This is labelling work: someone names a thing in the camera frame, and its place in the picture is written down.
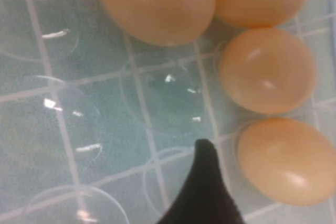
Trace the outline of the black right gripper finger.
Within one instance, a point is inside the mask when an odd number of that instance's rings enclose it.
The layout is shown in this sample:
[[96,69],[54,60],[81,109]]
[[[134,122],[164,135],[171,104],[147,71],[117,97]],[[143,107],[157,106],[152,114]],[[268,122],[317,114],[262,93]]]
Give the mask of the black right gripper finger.
[[244,223],[222,179],[217,151],[207,139],[195,142],[191,170],[159,223]]

